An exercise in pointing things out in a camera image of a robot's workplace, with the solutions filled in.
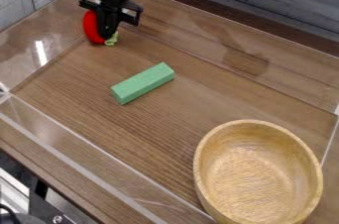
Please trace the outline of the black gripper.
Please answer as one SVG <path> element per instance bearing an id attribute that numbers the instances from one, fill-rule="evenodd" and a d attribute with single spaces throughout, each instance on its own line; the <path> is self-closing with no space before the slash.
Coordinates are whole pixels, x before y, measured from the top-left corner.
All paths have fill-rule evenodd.
<path id="1" fill-rule="evenodd" d="M 103 6 L 101 5 L 102 0 L 81 0 L 81 6 L 90 10 L 97 10 L 97 24 L 99 35 L 107 40 L 109 35 L 114 35 L 118 29 L 121 20 L 134 26 L 139 25 L 141 15 L 143 8 L 135 4 L 131 0 L 125 0 L 118 6 Z M 98 8 L 103 8 L 113 13 L 109 16 L 109 30 L 106 28 L 106 16 L 105 11 Z"/>

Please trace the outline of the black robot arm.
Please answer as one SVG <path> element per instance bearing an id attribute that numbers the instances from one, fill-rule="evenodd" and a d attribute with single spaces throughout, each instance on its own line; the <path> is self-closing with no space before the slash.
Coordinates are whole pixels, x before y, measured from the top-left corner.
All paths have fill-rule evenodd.
<path id="1" fill-rule="evenodd" d="M 81 6 L 86 8 L 85 35 L 97 45 L 115 38 L 122 22 L 139 25 L 143 8 L 131 0 L 81 0 Z"/>

